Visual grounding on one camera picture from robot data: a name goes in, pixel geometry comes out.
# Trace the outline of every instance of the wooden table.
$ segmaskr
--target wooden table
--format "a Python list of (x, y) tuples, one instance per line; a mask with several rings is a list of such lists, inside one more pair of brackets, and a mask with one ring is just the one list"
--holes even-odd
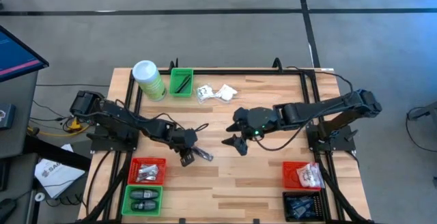
[[(123, 100), (128, 86), (130, 68), (114, 69), (108, 99)], [(169, 76), (163, 75), (169, 86)], [(160, 102), (151, 102), (143, 97), (140, 114), (146, 117), (161, 112), (168, 113), (185, 128), (196, 128), (205, 122), (210, 125), (198, 132), (197, 145), (214, 155), (208, 162), (196, 156), (196, 161), (188, 167), (180, 165), (180, 157), (166, 145), (140, 136), (137, 151), (133, 157), (161, 157), (167, 159), (167, 175), (164, 185), (161, 217), (144, 218), (124, 216), (123, 223), (171, 222), (186, 218), (188, 223), (251, 223), (260, 219), (262, 223), (284, 223), (281, 163), (283, 161), (313, 161), (313, 153), (308, 149), (305, 132), (301, 132), (286, 148), (278, 152), (267, 152), (258, 144), (248, 141), (249, 151), (240, 156), (236, 149), (223, 145), (221, 141), (232, 136), (225, 129), (232, 124), (232, 115), (239, 107), (271, 107), (273, 104), (303, 102), (299, 76), (294, 75), (197, 75), (195, 86), (210, 83), (214, 89), (228, 84), (238, 91), (229, 104), (219, 100), (207, 100), (203, 104), (191, 98), (174, 98), (167, 94)], [(335, 77), (317, 74), (317, 82), (322, 100), (339, 95)], [(135, 105), (134, 87), (132, 104)], [(266, 135), (264, 144), (270, 148), (284, 144), (295, 131), (275, 132)], [(104, 152), (94, 154), (89, 175), (92, 176)], [(107, 190), (114, 153), (111, 152), (97, 174), (91, 192), (90, 210), (99, 202)], [(355, 209), (365, 218), (370, 218), (360, 172), (353, 158), (344, 152), (335, 152), (335, 169), (339, 187)], [(117, 211), (119, 190), (114, 194), (111, 218)], [(328, 198), (333, 219), (337, 218), (335, 204), (330, 190)], [(85, 216), (82, 206), (79, 218)]]

